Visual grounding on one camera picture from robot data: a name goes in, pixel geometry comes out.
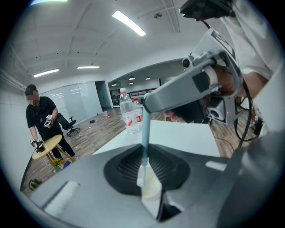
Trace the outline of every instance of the ceiling light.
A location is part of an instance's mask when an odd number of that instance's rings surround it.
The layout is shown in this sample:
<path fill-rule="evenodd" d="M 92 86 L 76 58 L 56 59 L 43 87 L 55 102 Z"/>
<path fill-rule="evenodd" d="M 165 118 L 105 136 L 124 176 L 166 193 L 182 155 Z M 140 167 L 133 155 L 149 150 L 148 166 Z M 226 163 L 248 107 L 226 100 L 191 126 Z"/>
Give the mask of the ceiling light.
<path fill-rule="evenodd" d="M 99 66 L 79 66 L 77 69 L 97 69 Z"/>
<path fill-rule="evenodd" d="M 63 94 L 63 93 L 60 93 L 60 94 Z M 60 95 L 60 94 L 53 95 L 53 97 L 55 97 L 55 96 L 57 96 L 57 95 Z"/>
<path fill-rule="evenodd" d="M 42 76 L 42 75 L 45 75 L 45 74 L 54 73 L 54 72 L 58 72 L 58 71 L 59 71 L 58 69 L 53 69 L 53 70 L 49 70 L 49 71 L 46 71 L 46 72 L 43 72 L 43 73 L 35 74 L 34 77 L 39 77 L 39 76 Z"/>
<path fill-rule="evenodd" d="M 32 1 L 31 5 L 43 2 L 67 2 L 67 0 L 34 0 Z"/>
<path fill-rule="evenodd" d="M 130 27 L 132 30 L 134 30 L 141 37 L 146 34 L 136 23 L 134 23 L 130 18 L 128 18 L 126 15 L 124 15 L 120 11 L 116 11 L 112 15 L 112 17 L 118 19 L 119 21 L 124 23 L 126 26 Z"/>

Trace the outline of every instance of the white table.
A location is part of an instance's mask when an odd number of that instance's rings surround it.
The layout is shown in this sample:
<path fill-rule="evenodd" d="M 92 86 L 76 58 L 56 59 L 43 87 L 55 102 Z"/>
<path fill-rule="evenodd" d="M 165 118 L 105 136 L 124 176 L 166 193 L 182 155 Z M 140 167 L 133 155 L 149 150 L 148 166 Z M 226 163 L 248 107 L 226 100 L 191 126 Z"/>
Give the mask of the white table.
<path fill-rule="evenodd" d="M 142 142 L 142 132 L 129 134 L 126 130 L 93 154 Z M 178 123 L 151 120 L 150 143 L 199 155 L 220 157 L 208 124 Z"/>

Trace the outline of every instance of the person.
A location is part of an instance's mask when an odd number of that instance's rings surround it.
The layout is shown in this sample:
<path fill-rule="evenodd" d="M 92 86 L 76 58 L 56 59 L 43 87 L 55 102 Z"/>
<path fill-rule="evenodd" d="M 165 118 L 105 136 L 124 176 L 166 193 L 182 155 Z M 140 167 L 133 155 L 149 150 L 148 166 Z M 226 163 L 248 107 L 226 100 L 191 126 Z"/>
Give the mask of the person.
<path fill-rule="evenodd" d="M 59 123 L 57 122 L 57 107 L 54 102 L 48 97 L 40 97 L 35 85 L 29 85 L 26 88 L 25 95 L 30 102 L 26 109 L 26 118 L 32 138 L 35 140 L 37 139 L 35 126 L 43 141 L 46 141 L 57 134 L 61 134 L 62 139 L 59 142 L 59 145 L 65 152 L 77 160 L 78 157 L 75 156 L 71 146 L 65 140 Z M 48 115 L 52 115 L 52 121 L 48 127 L 44 127 Z M 57 159 L 62 159 L 57 148 L 53 149 L 53 155 Z"/>
<path fill-rule="evenodd" d="M 279 105 L 283 103 L 285 97 L 283 48 L 266 18 L 249 1 L 229 0 L 228 2 L 235 16 L 225 16 L 220 19 L 232 38 L 239 68 L 250 96 L 266 122 L 265 131 L 261 135 L 269 131 L 281 131 L 285 128 L 283 116 L 285 108 Z M 228 69 L 217 66 L 214 70 L 218 83 L 222 85 L 220 92 L 232 93 L 235 86 Z M 245 91 L 241 90 L 238 96 L 245 97 Z M 183 122 L 172 111 L 164 114 L 174 122 Z"/>

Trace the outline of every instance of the plastic water bottle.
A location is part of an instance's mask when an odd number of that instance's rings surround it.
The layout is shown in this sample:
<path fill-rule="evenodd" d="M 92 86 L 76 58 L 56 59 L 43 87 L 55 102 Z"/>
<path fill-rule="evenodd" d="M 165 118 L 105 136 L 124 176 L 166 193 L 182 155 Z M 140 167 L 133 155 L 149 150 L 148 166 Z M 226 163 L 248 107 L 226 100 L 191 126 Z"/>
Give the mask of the plastic water bottle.
<path fill-rule="evenodd" d="M 120 88 L 120 109 L 125 122 L 126 130 L 130 134 L 139 132 L 139 125 L 134 113 L 133 102 L 126 93 L 125 88 Z"/>
<path fill-rule="evenodd" d="M 141 128 L 143 125 L 143 110 L 137 98 L 134 98 L 133 106 L 134 106 L 134 113 L 137 118 L 138 125 Z"/>

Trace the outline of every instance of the doorway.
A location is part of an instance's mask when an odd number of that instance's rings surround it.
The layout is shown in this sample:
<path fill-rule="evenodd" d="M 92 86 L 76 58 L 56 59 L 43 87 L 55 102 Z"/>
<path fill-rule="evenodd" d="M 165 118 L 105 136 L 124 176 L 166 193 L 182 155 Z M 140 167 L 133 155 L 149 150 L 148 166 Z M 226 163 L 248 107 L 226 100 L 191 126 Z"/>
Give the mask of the doorway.
<path fill-rule="evenodd" d="M 99 102 L 102 109 L 112 108 L 110 104 L 110 99 L 108 95 L 108 90 L 105 81 L 96 81 L 95 82 Z"/>

